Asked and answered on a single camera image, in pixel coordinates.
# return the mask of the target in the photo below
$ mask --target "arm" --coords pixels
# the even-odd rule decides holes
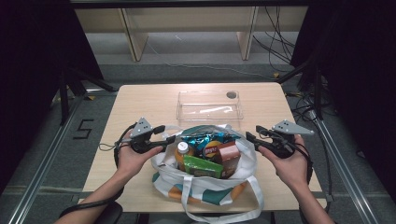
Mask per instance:
[[[140,172],[143,164],[149,158],[160,153],[162,149],[162,147],[155,147],[144,154],[138,154],[130,146],[122,144],[120,146],[119,168],[116,173],[81,203],[98,202],[114,196],[132,177]],[[106,205],[77,210],[64,215],[56,223],[93,223],[105,208]]]
[[[300,135],[295,135],[295,142],[304,145]],[[309,223],[334,223],[308,187],[307,161],[301,152],[295,151],[291,157],[280,159],[265,147],[259,147],[259,151],[275,166],[279,178],[291,189]]]

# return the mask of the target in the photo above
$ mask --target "wooden table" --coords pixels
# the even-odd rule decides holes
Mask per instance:
[[[177,97],[180,91],[238,91],[244,118],[239,120],[240,133],[255,132],[256,125],[272,127],[283,119],[293,121],[293,116],[285,95],[277,83],[216,83],[216,84],[161,84],[122,86],[107,121],[101,143],[114,144],[122,132],[141,117],[153,126],[163,124],[178,125]],[[162,140],[153,135],[152,140]],[[298,203],[289,188],[276,176],[275,168],[260,153],[257,153],[258,169],[256,177],[264,195],[263,211],[297,210]],[[92,168],[87,177],[84,192],[94,191],[106,182],[116,171],[112,151],[98,149]],[[184,212],[180,202],[165,198],[151,183],[155,170],[150,161],[126,186],[117,200],[124,212],[173,213]],[[322,192],[315,173],[310,188]],[[318,199],[326,205],[325,199]],[[243,212],[257,207],[252,189],[248,186],[230,205],[215,206],[193,203],[191,212]]]

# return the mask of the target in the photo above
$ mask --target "person's left hand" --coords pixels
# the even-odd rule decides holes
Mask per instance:
[[[131,131],[125,134],[124,138],[129,138]],[[146,153],[139,154],[135,152],[127,143],[120,145],[119,168],[117,173],[126,175],[129,179],[137,175],[142,169],[143,164],[151,157],[157,155],[163,150],[163,147],[154,147]]]

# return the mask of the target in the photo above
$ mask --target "gray carpet floor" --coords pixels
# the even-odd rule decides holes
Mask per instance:
[[[166,64],[147,64],[145,62],[140,64],[100,64],[105,81],[114,87],[124,84],[149,83],[271,81],[269,78],[272,78],[273,73],[276,72],[268,63],[220,65],[220,67],[231,68],[239,72],[230,69],[209,68],[215,66],[211,63],[203,63],[199,64],[199,66],[199,68],[192,68]],[[291,69],[290,66],[282,64],[277,64],[276,68],[282,70]],[[284,92],[297,91],[296,86],[299,78],[297,76],[284,83],[282,86]],[[85,83],[85,85],[88,89],[96,88],[91,83]],[[66,207],[77,203],[115,99],[115,94],[105,92],[97,94],[93,100],[84,99],[78,104],[77,111],[71,119],[60,150],[46,174],[24,223],[52,223]],[[297,105],[303,105],[304,102],[300,101],[300,99],[299,97],[287,97],[290,109],[295,108]],[[69,103],[71,105],[76,104],[77,99],[71,99]],[[396,206],[378,181],[370,164],[364,158],[357,156],[356,152],[359,148],[344,122],[336,116],[332,106],[324,108],[323,116],[335,143],[340,148],[343,158],[370,202],[380,223],[394,223],[394,220],[396,220]],[[36,136],[34,146],[26,152],[19,168],[8,183],[7,189],[1,195],[0,223],[9,221],[10,215],[20,201],[24,190],[30,184],[37,167],[45,157],[51,141],[59,129],[61,111],[60,102],[56,98],[47,117],[42,124],[41,131]],[[92,130],[88,138],[76,139],[76,137],[86,134],[78,131],[78,126],[82,120],[89,120],[85,121],[82,127]],[[316,130],[312,122],[302,119],[298,120],[300,125]],[[331,186],[329,185],[325,149],[318,134],[307,136],[304,140],[312,155],[314,169],[321,186],[325,192],[329,192],[330,188],[332,190],[334,201],[331,202],[330,207],[331,217],[338,223],[362,223],[361,215],[352,202],[343,180],[334,168],[332,161],[330,161]],[[275,215],[276,223],[302,223],[299,213],[295,211],[276,212]],[[133,213],[124,213],[120,223],[134,222],[135,216],[136,214]],[[150,222],[191,223],[191,220],[182,214],[171,217],[164,214],[156,214],[151,216]]]

